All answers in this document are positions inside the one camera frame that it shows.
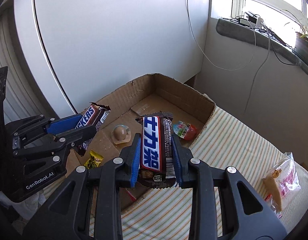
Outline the red dried fruit pack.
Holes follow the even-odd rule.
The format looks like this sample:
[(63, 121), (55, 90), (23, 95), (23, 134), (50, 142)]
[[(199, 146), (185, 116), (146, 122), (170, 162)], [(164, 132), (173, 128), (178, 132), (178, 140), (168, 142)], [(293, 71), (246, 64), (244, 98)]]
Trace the red dried fruit pack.
[(127, 194), (129, 195), (130, 199), (132, 202), (135, 202), (137, 199), (136, 197), (132, 194), (132, 192), (130, 190), (128, 190), (127, 188), (125, 188), (125, 191), (127, 192)]

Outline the packaged sliced bread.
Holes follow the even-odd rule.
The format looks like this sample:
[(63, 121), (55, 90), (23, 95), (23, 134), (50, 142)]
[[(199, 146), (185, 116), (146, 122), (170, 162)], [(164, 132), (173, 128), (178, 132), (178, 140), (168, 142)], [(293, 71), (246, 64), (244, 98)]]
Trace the packaged sliced bread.
[(284, 153), (283, 157), (268, 170), (263, 177), (263, 183), (266, 191), (272, 194), (278, 204), (281, 203), (284, 210), (301, 191), (292, 152)]

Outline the white power strip with adapters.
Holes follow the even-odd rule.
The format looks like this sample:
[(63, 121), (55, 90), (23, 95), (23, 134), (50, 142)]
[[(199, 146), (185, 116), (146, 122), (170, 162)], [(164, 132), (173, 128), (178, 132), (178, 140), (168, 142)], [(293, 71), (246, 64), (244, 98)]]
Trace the white power strip with adapters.
[(264, 25), (264, 20), (258, 15), (251, 12), (244, 12), (241, 16), (236, 16), (234, 18), (238, 21), (240, 25), (249, 27), (249, 28), (262, 28)]

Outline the dark window sill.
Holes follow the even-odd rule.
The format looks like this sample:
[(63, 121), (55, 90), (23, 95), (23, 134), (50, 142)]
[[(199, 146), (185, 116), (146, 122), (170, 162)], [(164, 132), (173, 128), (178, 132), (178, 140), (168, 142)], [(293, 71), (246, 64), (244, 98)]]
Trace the dark window sill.
[[(222, 36), (253, 44), (264, 49), (268, 49), (269, 39), (266, 34), (255, 31), (255, 42), (255, 37), (252, 33), (252, 30), (237, 23), (219, 18), (216, 24), (216, 31)], [(293, 64), (297, 64), (298, 66), (300, 66), (301, 69), (308, 75), (308, 65), (301, 58), (298, 57), (296, 52), (294, 52), (293, 50), (289, 50), (285, 46), (274, 41), (273, 39), (270, 39), (270, 42), (271, 50), (274, 50), (277, 55), (281, 55)]]

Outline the yellow candy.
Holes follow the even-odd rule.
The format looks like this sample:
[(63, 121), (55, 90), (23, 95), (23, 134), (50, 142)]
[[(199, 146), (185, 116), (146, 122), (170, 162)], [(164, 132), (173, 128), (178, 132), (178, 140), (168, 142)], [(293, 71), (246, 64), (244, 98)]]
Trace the yellow candy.
[(84, 166), (87, 169), (97, 168), (102, 163), (104, 157), (97, 152), (90, 150), (89, 159), (85, 162)]

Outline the brown ball candy pink wrapper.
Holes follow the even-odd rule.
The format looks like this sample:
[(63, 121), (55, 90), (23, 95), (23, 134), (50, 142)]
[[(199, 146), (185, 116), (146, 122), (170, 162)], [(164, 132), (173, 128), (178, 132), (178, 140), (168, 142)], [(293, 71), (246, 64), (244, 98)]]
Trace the brown ball candy pink wrapper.
[(126, 125), (117, 125), (111, 132), (111, 138), (116, 145), (130, 142), (131, 130)]

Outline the white refrigerator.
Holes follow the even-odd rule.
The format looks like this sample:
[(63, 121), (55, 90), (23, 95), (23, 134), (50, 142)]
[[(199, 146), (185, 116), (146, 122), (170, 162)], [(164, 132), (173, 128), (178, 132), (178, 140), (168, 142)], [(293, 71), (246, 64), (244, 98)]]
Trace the white refrigerator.
[(14, 0), (21, 49), (60, 117), (125, 83), (200, 72), (209, 0)]

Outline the Snickers bar English label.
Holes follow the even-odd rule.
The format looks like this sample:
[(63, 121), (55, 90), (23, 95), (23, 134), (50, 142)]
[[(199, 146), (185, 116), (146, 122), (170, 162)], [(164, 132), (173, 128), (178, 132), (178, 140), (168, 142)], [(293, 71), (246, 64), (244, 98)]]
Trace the Snickers bar English label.
[(91, 138), (89, 138), (88, 140), (84, 141), (81, 145), (76, 147), (75, 151), (78, 153), (78, 155), (82, 157), (85, 155), (85, 152), (89, 144), (92, 142), (93, 138), (99, 131), (102, 124), (105, 122), (110, 111), (111, 111), (110, 106), (105, 106), (98, 104), (96, 102), (91, 102), (91, 105), (82, 115), (81, 119), (79, 120), (75, 128), (78, 129), (85, 126), (93, 126), (95, 127), (96, 132)]

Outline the Snickers bar Chinese label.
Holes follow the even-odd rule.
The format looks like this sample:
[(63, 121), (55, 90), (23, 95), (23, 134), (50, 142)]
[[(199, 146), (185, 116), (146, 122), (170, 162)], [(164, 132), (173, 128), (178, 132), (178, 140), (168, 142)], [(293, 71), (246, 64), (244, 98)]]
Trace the Snickers bar Chinese label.
[(138, 181), (152, 189), (172, 187), (175, 171), (172, 153), (172, 120), (170, 112), (156, 112), (136, 118), (142, 125)]

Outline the potted spider plant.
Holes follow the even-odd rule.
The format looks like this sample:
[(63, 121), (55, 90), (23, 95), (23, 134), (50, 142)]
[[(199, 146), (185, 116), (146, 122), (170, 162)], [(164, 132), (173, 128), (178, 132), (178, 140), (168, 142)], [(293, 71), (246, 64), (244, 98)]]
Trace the potted spider plant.
[(289, 14), (300, 28), (300, 31), (296, 32), (294, 51), (296, 55), (308, 65), (308, 18), (304, 13), (301, 13), (302, 17), (297, 17), (287, 9), (283, 9), (283, 11)]

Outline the dark cake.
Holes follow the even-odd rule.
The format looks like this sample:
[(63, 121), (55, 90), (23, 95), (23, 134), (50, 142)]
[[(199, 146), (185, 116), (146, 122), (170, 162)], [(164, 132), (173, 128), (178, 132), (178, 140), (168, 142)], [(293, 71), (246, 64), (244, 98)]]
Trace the dark cake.
[(283, 210), (283, 207), (281, 205), (281, 203), (277, 203), (272, 194), (268, 194), (266, 197), (265, 197), (265, 202), (268, 204), (268, 206), (270, 207), (270, 209), (274, 212), (274, 214), (276, 215), (276, 217), (278, 219), (281, 219), (282, 217), (282, 210)]

